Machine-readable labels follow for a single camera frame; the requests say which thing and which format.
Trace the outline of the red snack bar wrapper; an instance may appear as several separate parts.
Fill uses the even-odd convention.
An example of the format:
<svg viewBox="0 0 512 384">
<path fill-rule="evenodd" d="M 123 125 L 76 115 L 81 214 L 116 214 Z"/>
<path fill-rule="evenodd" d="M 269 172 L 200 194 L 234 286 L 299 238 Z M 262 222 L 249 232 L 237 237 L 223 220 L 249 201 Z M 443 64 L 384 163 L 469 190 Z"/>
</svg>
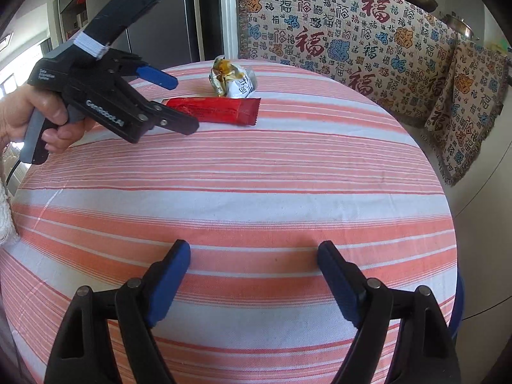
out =
<svg viewBox="0 0 512 384">
<path fill-rule="evenodd" d="M 260 101 L 261 98 L 183 97 L 164 100 L 164 104 L 199 122 L 255 126 Z"/>
</svg>

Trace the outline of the blue plastic trash bin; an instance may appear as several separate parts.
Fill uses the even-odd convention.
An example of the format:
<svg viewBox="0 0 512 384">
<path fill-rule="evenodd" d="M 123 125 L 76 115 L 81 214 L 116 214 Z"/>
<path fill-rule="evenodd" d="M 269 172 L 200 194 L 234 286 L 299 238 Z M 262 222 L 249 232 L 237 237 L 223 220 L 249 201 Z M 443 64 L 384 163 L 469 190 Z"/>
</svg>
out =
<svg viewBox="0 0 512 384">
<path fill-rule="evenodd" d="M 456 341 L 458 330 L 462 323 L 465 303 L 465 286 L 461 271 L 457 270 L 456 294 L 454 306 L 450 317 L 449 332 L 453 341 Z"/>
</svg>

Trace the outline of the grey refrigerator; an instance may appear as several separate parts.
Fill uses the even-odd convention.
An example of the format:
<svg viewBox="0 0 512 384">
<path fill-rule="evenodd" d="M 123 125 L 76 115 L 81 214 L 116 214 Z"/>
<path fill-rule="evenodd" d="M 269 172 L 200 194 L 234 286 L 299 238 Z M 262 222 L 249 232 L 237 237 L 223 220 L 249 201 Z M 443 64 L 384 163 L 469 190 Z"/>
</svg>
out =
<svg viewBox="0 0 512 384">
<path fill-rule="evenodd" d="M 200 60 L 194 0 L 161 0 L 113 43 L 165 69 Z"/>
</svg>

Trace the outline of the yellow green crumpled wrapper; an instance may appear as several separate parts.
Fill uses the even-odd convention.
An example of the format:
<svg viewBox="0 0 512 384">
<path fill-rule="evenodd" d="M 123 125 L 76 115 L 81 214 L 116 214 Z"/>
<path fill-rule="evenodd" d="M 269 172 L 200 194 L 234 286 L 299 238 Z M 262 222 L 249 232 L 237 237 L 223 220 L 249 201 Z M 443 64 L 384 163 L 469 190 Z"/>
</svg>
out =
<svg viewBox="0 0 512 384">
<path fill-rule="evenodd" d="M 217 56 L 212 64 L 209 81 L 218 96 L 243 99 L 248 98 L 257 89 L 257 78 L 249 68 Z"/>
</svg>

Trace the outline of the orange striped tablecloth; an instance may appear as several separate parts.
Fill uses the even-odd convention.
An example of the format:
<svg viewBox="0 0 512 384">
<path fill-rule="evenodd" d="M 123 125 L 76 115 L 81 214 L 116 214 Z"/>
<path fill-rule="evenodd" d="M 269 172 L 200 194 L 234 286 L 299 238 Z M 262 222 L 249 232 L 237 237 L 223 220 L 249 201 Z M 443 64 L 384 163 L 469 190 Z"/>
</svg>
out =
<svg viewBox="0 0 512 384">
<path fill-rule="evenodd" d="M 318 269 L 324 240 L 391 288 L 429 286 L 450 317 L 456 235 L 414 139 L 329 78 L 251 68 L 254 126 L 155 128 L 136 144 L 98 127 L 28 170 L 1 289 L 36 382 L 76 289 L 117 288 L 178 239 L 191 264 L 154 336 L 180 383 L 329 382 L 355 330 Z"/>
</svg>

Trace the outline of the patterned fu blanket large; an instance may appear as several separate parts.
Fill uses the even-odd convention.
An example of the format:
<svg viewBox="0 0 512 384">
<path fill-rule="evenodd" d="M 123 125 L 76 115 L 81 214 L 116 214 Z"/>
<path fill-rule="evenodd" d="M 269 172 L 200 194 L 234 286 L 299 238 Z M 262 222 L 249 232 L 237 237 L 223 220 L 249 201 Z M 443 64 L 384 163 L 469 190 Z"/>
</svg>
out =
<svg viewBox="0 0 512 384">
<path fill-rule="evenodd" d="M 456 33 L 405 0 L 237 0 L 239 57 L 327 76 L 411 126 L 450 113 Z"/>
</svg>

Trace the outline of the patterned fu blanket small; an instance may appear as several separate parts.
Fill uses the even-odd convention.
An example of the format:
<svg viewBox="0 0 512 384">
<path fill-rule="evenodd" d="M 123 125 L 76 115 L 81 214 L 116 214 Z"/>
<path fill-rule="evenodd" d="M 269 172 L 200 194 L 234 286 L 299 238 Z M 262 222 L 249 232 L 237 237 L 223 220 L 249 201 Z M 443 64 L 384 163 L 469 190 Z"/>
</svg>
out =
<svg viewBox="0 0 512 384">
<path fill-rule="evenodd" d="M 501 113 L 509 59 L 475 42 L 456 44 L 442 91 L 423 128 L 445 184 L 454 186 L 477 159 Z"/>
</svg>

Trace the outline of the steel pot with lid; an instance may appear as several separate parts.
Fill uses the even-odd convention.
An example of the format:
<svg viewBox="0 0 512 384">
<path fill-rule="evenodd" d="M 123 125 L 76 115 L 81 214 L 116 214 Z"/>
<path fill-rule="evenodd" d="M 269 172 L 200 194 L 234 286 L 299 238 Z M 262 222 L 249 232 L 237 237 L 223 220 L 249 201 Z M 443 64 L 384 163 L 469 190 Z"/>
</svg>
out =
<svg viewBox="0 0 512 384">
<path fill-rule="evenodd" d="M 445 14 L 441 21 L 461 36 L 464 36 L 473 41 L 479 40 L 479 37 L 476 36 L 474 30 L 471 29 L 471 27 L 468 26 L 468 24 L 465 23 L 462 18 L 459 18 L 454 11 L 452 11 L 450 14 Z"/>
</svg>

